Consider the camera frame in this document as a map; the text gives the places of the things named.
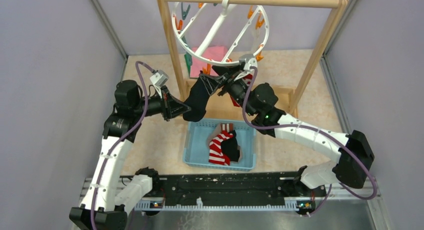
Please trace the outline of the black sock back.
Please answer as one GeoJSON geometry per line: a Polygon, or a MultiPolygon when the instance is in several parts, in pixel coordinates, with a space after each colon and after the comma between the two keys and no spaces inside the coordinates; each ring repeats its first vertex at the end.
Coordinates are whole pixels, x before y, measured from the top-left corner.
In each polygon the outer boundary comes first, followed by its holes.
{"type": "Polygon", "coordinates": [[[191,87],[188,98],[184,103],[190,107],[190,111],[183,113],[183,119],[188,122],[199,122],[206,114],[206,107],[210,98],[205,86],[206,77],[200,77],[191,87]]]}

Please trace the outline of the black sock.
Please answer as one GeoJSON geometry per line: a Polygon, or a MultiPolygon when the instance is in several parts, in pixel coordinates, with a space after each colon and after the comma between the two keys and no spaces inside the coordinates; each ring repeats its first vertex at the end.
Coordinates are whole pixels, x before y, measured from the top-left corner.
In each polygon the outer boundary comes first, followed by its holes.
{"type": "Polygon", "coordinates": [[[230,159],[230,161],[239,162],[242,156],[242,153],[241,153],[241,147],[239,146],[237,141],[236,132],[233,130],[230,132],[222,131],[221,133],[225,137],[228,137],[228,139],[225,139],[221,143],[221,150],[223,154],[226,155],[230,159]]]}
{"type": "Polygon", "coordinates": [[[206,107],[210,98],[205,86],[206,77],[200,77],[191,87],[188,98],[184,103],[190,107],[190,111],[183,113],[183,119],[188,122],[199,122],[206,114],[206,107]]]}

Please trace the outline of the white round clip hanger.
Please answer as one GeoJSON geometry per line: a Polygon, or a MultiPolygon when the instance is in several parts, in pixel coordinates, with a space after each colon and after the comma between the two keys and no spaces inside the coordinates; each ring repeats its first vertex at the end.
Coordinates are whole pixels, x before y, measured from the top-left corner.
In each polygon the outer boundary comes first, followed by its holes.
{"type": "Polygon", "coordinates": [[[222,11],[211,25],[211,28],[206,31],[206,35],[201,40],[199,46],[192,47],[187,42],[187,36],[190,32],[190,29],[193,28],[197,21],[199,21],[202,13],[205,13],[206,10],[220,5],[220,3],[198,3],[197,12],[193,15],[190,15],[191,5],[184,6],[182,2],[174,3],[171,17],[172,20],[174,20],[174,26],[172,26],[172,30],[175,34],[177,42],[192,57],[206,62],[207,64],[230,66],[233,63],[238,63],[238,61],[235,61],[231,58],[231,54],[241,43],[243,36],[248,32],[251,32],[253,42],[249,54],[253,54],[256,57],[257,62],[261,61],[264,58],[263,49],[267,44],[270,36],[270,24],[264,7],[260,5],[251,5],[249,7],[246,14],[246,20],[242,23],[241,30],[239,33],[237,33],[235,38],[230,41],[230,46],[227,47],[228,52],[220,62],[204,58],[202,57],[202,54],[208,47],[211,47],[215,37],[224,29],[225,23],[232,18],[231,14],[236,6],[233,4],[230,5],[227,0],[225,0],[225,5],[222,6],[222,11]]]}

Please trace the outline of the light blue plastic basket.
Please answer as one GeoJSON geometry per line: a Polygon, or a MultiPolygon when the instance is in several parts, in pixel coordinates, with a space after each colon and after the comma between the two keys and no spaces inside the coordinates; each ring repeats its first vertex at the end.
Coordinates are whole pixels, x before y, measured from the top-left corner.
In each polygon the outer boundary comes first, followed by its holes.
{"type": "Polygon", "coordinates": [[[250,171],[256,166],[255,140],[256,131],[242,121],[190,122],[182,160],[192,167],[250,171]]]}

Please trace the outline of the grey striped cuff sock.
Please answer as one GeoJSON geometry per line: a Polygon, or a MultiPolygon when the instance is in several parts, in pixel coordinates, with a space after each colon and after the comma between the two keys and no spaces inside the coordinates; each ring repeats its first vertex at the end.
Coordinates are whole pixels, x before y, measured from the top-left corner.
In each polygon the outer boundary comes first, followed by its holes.
{"type": "Polygon", "coordinates": [[[234,129],[233,123],[219,123],[216,127],[213,128],[212,133],[206,139],[206,146],[210,145],[210,142],[217,136],[221,134],[222,131],[232,131],[234,129]]]}

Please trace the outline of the black sock front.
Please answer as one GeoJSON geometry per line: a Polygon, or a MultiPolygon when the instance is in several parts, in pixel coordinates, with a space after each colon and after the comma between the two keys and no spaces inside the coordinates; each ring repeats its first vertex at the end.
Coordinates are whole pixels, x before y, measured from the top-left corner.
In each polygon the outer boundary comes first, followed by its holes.
{"type": "Polygon", "coordinates": [[[241,147],[239,146],[237,141],[236,132],[233,130],[230,132],[222,131],[221,133],[225,137],[228,137],[228,139],[225,139],[221,143],[221,150],[223,154],[226,155],[230,159],[230,161],[239,162],[242,156],[242,153],[241,153],[241,147]]]}

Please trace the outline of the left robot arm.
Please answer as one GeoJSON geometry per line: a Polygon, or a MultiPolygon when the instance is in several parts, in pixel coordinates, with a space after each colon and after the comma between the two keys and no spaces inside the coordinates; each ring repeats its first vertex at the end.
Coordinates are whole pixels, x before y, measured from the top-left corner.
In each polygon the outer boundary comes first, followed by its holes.
{"type": "Polygon", "coordinates": [[[134,80],[124,80],[116,86],[115,104],[104,123],[93,178],[79,206],[69,212],[70,220],[79,229],[125,229],[128,215],[137,203],[145,195],[152,197],[160,191],[158,172],[146,167],[117,192],[121,170],[143,119],[159,114],[169,121],[190,110],[166,86],[151,97],[143,95],[145,90],[134,80]]]}

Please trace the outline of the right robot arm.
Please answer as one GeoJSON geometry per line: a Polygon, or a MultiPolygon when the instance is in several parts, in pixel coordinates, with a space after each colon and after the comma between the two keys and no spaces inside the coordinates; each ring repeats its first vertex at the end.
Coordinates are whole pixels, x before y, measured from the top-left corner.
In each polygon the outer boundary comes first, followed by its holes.
{"type": "Polygon", "coordinates": [[[230,95],[242,108],[248,126],[263,135],[289,140],[329,158],[328,162],[303,166],[297,172],[293,189],[300,196],[313,188],[339,183],[343,187],[363,188],[371,180],[374,154],[364,133],[339,133],[313,126],[276,107],[278,97],[269,83],[247,85],[237,79],[241,66],[223,68],[220,76],[201,73],[199,81],[209,95],[230,95]]]}

